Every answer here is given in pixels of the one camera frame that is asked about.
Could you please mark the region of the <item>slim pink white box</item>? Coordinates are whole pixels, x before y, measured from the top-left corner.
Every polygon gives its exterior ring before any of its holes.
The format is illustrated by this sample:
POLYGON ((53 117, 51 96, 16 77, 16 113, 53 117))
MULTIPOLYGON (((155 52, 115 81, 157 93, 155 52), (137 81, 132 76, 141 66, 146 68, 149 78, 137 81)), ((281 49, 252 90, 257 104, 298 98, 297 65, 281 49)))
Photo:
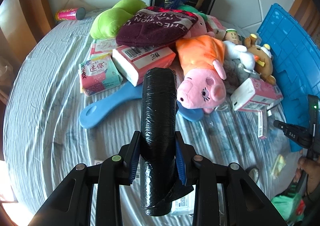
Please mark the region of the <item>slim pink white box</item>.
POLYGON ((267 138, 267 111, 266 109, 258 113, 258 138, 267 138))

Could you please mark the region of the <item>black garbage bag roll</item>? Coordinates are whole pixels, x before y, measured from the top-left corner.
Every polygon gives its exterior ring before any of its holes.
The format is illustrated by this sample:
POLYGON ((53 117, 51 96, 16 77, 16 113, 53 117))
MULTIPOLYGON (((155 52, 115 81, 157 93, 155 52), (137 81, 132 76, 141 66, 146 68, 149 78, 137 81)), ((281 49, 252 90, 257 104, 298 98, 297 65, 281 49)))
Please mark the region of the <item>black garbage bag roll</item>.
POLYGON ((170 213, 172 202, 193 191, 182 184, 176 154, 176 75, 148 70, 143 81, 140 147, 140 203, 149 216, 170 213))

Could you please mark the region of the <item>pink tissue pack front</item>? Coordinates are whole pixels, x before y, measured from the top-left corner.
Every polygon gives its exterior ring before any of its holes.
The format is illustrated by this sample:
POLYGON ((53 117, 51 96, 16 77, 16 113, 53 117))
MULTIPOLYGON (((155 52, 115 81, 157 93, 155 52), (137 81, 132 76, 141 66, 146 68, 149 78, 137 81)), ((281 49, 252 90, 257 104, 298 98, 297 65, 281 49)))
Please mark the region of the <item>pink tissue pack front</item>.
POLYGON ((282 100, 283 95, 277 85, 254 78, 245 80, 231 95, 233 110, 241 112, 271 109, 282 100))

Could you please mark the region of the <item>striped bed sheet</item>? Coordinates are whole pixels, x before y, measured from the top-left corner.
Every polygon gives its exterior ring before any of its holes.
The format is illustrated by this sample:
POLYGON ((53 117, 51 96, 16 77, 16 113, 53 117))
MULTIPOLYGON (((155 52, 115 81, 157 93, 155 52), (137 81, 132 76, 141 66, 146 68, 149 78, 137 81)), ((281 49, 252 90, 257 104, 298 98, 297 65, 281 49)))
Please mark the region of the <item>striped bed sheet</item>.
MULTIPOLYGON (((23 62, 5 111, 3 152, 17 200, 32 214, 71 169, 88 166, 119 152, 140 128, 141 101, 117 107, 98 126, 84 129, 79 115, 89 104, 114 93, 87 97, 80 93, 79 64, 88 58, 89 30, 96 11, 80 21, 63 21, 52 29, 23 62)), ((256 167, 258 186, 267 197, 283 192, 295 174, 299 153, 273 127, 284 120, 281 105, 268 117, 268 136, 258 138, 256 113, 232 108, 214 111, 201 121, 176 116, 184 142, 214 163, 237 162, 256 167)))

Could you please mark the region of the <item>blue plastic crate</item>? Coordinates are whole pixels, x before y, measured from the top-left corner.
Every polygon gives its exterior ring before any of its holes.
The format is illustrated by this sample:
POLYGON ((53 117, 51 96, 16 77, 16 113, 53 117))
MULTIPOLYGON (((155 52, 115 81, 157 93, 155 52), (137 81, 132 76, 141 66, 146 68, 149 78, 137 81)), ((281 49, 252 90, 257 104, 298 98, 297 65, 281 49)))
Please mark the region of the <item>blue plastic crate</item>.
POLYGON ((319 96, 319 48, 281 5, 273 4, 257 30, 261 45, 268 44, 273 73, 283 95, 287 123, 309 128, 308 95, 319 96))

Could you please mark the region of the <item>brown bear plush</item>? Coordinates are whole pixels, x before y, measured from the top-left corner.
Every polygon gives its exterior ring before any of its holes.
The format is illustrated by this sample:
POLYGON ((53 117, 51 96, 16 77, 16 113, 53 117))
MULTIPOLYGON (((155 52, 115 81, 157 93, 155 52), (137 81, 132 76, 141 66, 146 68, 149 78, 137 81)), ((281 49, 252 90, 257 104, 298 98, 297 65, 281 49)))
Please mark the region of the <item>brown bear plush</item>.
POLYGON ((262 46, 257 45, 257 40, 258 37, 252 33, 245 38, 244 45, 248 52, 254 55, 254 70, 260 75, 262 80, 274 86, 276 84, 276 79, 272 76, 273 56, 271 54, 271 47, 268 44, 263 44, 262 46))

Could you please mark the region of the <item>white grey plush toy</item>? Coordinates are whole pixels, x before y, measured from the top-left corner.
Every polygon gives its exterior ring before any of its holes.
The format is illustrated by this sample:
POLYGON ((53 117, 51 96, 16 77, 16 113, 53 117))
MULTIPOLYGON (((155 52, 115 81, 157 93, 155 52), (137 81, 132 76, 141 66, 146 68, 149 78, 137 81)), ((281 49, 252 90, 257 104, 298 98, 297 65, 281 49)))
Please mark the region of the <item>white grey plush toy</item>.
POLYGON ((226 79, 223 81, 227 94, 231 95, 248 78, 260 79, 260 75, 254 70, 254 55, 248 52, 243 45, 235 45, 231 41, 223 41, 225 45, 225 58, 223 68, 226 79))

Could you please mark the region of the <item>blue plastic paddle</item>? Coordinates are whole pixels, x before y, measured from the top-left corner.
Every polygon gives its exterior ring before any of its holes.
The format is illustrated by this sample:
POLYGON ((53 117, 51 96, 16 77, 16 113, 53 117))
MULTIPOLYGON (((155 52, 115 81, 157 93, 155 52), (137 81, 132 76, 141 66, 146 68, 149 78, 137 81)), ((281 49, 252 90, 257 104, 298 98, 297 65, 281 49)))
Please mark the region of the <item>blue plastic paddle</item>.
MULTIPOLYGON (((96 127, 121 104, 131 100, 142 99, 142 91, 142 84, 134 87, 130 82, 126 82, 123 87, 112 95, 86 106, 79 116, 80 126, 85 129, 96 127)), ((179 101, 177 101, 177 106, 177 112, 188 121, 197 122, 204 117, 202 109, 184 108, 179 101)))

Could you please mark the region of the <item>small white green bottle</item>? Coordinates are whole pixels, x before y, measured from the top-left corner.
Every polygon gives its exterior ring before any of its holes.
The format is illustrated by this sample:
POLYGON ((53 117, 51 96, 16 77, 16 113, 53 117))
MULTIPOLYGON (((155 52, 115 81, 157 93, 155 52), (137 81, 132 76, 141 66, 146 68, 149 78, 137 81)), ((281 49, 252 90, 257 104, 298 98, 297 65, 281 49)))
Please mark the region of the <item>small white green bottle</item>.
POLYGON ((237 31, 233 28, 226 29, 224 40, 230 41, 235 45, 241 45, 242 42, 239 39, 237 31))

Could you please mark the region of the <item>pink pig plush orange dress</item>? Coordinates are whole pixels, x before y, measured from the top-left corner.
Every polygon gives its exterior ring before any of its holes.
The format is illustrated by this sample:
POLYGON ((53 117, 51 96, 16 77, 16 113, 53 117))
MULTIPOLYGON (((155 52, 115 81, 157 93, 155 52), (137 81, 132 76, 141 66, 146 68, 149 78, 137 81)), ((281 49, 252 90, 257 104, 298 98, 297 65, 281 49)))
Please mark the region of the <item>pink pig plush orange dress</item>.
POLYGON ((177 100, 187 109, 210 114, 226 98, 223 68, 225 44, 208 35, 179 39, 176 50, 184 80, 178 86, 177 100))

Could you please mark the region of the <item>kotex pad pack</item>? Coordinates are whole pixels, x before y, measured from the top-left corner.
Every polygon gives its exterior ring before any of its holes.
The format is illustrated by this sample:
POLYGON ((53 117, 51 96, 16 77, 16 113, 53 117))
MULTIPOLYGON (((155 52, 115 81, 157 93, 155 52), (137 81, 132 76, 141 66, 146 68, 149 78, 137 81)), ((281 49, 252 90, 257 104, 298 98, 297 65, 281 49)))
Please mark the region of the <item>kotex pad pack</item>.
POLYGON ((123 78, 112 61, 110 53, 79 64, 80 93, 93 96, 121 85, 123 78))

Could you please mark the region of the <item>pink white pad pack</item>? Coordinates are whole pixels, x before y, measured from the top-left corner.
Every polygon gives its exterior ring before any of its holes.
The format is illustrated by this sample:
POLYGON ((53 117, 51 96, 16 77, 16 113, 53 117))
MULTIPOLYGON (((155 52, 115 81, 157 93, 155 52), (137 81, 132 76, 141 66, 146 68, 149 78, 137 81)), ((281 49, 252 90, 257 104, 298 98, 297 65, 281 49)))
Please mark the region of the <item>pink white pad pack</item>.
POLYGON ((115 38, 95 39, 91 43, 89 56, 97 57, 100 54, 112 53, 114 48, 118 47, 115 38))

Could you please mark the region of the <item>maroon knit hat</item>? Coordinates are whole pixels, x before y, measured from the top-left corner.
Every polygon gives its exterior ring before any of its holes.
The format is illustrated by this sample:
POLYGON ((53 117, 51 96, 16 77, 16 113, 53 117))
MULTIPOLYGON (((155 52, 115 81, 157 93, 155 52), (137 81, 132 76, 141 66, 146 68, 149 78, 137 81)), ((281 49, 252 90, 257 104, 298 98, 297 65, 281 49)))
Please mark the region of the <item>maroon knit hat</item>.
POLYGON ((116 42, 131 47, 169 45, 183 38, 198 21, 192 12, 147 7, 121 26, 116 42))

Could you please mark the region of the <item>green plush toy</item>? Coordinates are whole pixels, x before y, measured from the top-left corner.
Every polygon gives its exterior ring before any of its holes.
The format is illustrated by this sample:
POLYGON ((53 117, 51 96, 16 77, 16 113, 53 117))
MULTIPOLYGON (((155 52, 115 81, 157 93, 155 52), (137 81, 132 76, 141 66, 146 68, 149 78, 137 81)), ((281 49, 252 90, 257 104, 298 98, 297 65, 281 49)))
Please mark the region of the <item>green plush toy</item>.
POLYGON ((90 30, 91 37, 93 39, 115 38, 123 24, 146 7, 147 4, 142 0, 120 0, 95 18, 90 30))

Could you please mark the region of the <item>pink cylinder can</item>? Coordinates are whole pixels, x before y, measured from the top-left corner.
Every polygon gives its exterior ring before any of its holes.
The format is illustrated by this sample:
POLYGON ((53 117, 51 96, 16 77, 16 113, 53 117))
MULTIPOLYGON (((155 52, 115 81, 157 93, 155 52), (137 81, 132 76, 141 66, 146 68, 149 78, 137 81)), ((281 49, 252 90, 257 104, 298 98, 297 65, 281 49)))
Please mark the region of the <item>pink cylinder can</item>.
POLYGON ((56 12, 55 18, 57 21, 63 20, 82 20, 86 15, 86 10, 83 7, 62 9, 56 12))

